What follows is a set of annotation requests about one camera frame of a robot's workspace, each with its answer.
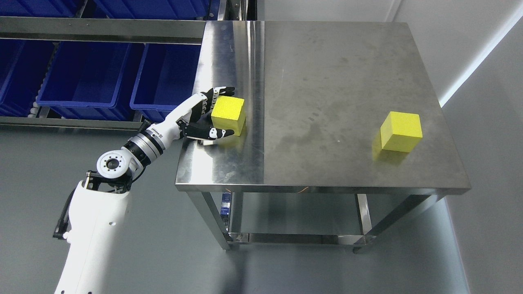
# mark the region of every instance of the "blue storage bin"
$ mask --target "blue storage bin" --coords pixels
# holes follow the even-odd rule
[[[131,108],[161,122],[192,95],[200,46],[147,44],[143,51]]]
[[[82,0],[3,0],[0,4],[0,16],[73,17],[81,2]]]
[[[54,45],[49,41],[0,40],[0,48],[0,116],[27,116]]]
[[[207,15],[210,0],[95,0],[110,18],[194,19]]]
[[[128,120],[142,44],[62,42],[37,102],[65,118]]]

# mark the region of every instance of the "white wall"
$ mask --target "white wall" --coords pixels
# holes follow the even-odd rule
[[[386,21],[399,0],[258,0],[259,20]]]
[[[472,190],[448,197],[470,292],[523,289],[523,19],[443,107]]]
[[[443,105],[523,14],[523,0],[403,0],[407,22]]]

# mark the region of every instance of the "metal shelving rack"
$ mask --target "metal shelving rack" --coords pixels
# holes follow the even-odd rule
[[[206,20],[246,20],[256,11],[253,0],[211,0],[209,15],[198,20],[83,18],[92,0],[85,0],[73,18],[0,17],[0,39],[201,44]],[[40,107],[36,117],[0,117],[0,125],[105,130],[136,130],[142,116],[132,121],[48,118]]]

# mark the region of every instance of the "white robotic arm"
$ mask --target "white robotic arm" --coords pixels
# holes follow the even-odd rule
[[[55,294],[106,292],[109,263],[130,208],[131,184],[173,140],[183,136],[215,140],[234,134],[232,130],[196,124],[201,116],[212,111],[219,95],[234,95],[234,87],[215,87],[192,95],[163,122],[142,125],[139,133],[120,150],[100,156],[97,172],[87,172],[86,180],[78,183],[55,228],[53,236],[71,244]],[[113,190],[99,191],[102,184]],[[71,229],[66,232],[69,221]]]

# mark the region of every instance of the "yellow cube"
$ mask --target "yellow cube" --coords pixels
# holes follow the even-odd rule
[[[381,149],[410,152],[423,138],[417,114],[391,111],[381,125]]]
[[[234,130],[235,136],[240,136],[245,123],[245,100],[236,97],[219,96],[211,113],[215,128]]]

